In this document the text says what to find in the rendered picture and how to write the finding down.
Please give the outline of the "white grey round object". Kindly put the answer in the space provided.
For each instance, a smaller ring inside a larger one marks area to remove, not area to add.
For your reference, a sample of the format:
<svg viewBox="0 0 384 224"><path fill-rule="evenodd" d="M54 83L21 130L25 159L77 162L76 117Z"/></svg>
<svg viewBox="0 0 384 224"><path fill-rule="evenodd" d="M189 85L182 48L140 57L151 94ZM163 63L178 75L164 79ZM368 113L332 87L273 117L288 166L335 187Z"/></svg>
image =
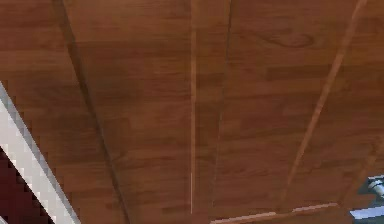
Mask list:
<svg viewBox="0 0 384 224"><path fill-rule="evenodd" d="M369 177L368 189L378 197L384 198L384 176Z"/></svg>

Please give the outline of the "brown wooden cupboard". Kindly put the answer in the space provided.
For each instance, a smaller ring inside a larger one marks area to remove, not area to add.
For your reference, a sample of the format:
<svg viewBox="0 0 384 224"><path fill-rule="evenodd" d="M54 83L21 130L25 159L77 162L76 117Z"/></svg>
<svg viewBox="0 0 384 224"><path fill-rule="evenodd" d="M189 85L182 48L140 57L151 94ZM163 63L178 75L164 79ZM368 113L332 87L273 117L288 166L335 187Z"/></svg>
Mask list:
<svg viewBox="0 0 384 224"><path fill-rule="evenodd" d="M0 148L52 224L351 224L384 0L0 0Z"/></svg>

